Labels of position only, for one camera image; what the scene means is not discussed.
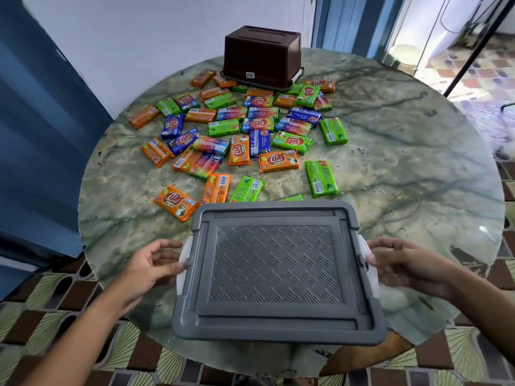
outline diamond plate pattern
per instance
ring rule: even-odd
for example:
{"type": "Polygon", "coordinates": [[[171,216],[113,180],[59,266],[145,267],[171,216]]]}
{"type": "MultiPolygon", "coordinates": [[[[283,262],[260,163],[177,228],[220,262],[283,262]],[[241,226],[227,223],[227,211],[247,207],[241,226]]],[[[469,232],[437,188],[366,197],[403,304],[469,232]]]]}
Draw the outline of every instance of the diamond plate pattern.
{"type": "Polygon", "coordinates": [[[330,226],[219,227],[210,302],[339,304],[330,226]]]}

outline gray lid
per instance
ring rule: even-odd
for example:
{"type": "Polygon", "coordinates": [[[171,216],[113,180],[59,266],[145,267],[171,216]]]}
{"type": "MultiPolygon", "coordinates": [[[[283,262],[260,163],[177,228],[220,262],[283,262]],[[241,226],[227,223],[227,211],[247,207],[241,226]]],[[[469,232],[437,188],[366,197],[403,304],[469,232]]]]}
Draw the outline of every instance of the gray lid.
{"type": "Polygon", "coordinates": [[[183,339],[375,345],[386,337],[352,205],[205,204],[172,327],[183,339]]]}

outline round table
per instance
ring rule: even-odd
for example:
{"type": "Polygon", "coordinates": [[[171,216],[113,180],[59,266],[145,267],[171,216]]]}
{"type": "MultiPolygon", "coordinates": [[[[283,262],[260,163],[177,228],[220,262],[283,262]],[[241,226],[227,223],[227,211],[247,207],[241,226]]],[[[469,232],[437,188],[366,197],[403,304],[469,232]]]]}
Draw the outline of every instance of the round table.
{"type": "MultiPolygon", "coordinates": [[[[79,226],[86,258],[102,286],[132,253],[156,238],[186,240],[191,220],[181,223],[152,203],[173,184],[200,201],[205,183],[171,169],[156,169],[139,147],[160,135],[159,116],[140,130],[127,119],[147,104],[190,91],[204,69],[222,70],[223,58],[193,65],[164,79],[135,100],[109,126],[82,180],[79,226]]],[[[501,243],[504,198],[495,162],[478,132],[443,96],[412,77],[351,54],[302,49],[301,81],[331,79],[327,95],[342,117],[350,142],[327,147],[319,129],[300,169],[259,173],[251,166],[217,170],[233,176],[229,196],[242,175],[266,181],[260,201],[311,192],[305,160],[328,159],[338,199],[355,208],[365,238],[387,235],[415,241],[486,275],[501,243]]],[[[206,87],[214,86],[210,82],[206,87]]],[[[244,96],[235,95],[241,105],[244,96]]],[[[202,124],[186,123],[185,131],[202,124]]],[[[171,315],[175,286],[153,289],[128,318],[167,348],[211,367],[242,374],[305,377],[344,373],[385,361],[421,344],[452,320],[449,303],[409,290],[381,286],[381,303],[391,329],[377,347],[340,347],[252,342],[186,341],[174,336],[171,315]]]]}

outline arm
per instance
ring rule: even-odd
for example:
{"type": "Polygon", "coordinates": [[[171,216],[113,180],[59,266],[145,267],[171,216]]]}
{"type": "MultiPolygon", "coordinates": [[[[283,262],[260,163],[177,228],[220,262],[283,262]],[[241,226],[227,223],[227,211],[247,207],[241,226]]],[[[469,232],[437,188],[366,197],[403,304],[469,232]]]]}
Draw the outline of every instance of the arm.
{"type": "Polygon", "coordinates": [[[23,386],[81,386],[118,319],[134,308],[159,280],[175,281],[186,268],[178,263],[179,241],[157,240],[134,253],[125,269],[65,333],[23,386]]]}
{"type": "Polygon", "coordinates": [[[443,298],[457,307],[515,364],[515,303],[501,290],[465,267],[420,246],[394,238],[367,241],[380,282],[443,298]]]}

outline brown storage container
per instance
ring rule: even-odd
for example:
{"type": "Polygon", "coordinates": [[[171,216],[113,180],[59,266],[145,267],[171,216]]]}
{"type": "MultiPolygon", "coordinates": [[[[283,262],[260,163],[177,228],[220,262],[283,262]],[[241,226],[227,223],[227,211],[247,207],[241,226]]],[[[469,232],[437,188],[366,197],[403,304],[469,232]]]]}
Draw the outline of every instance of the brown storage container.
{"type": "Polygon", "coordinates": [[[226,36],[221,75],[227,79],[273,90],[288,90],[299,69],[298,32],[244,25],[226,36]]]}

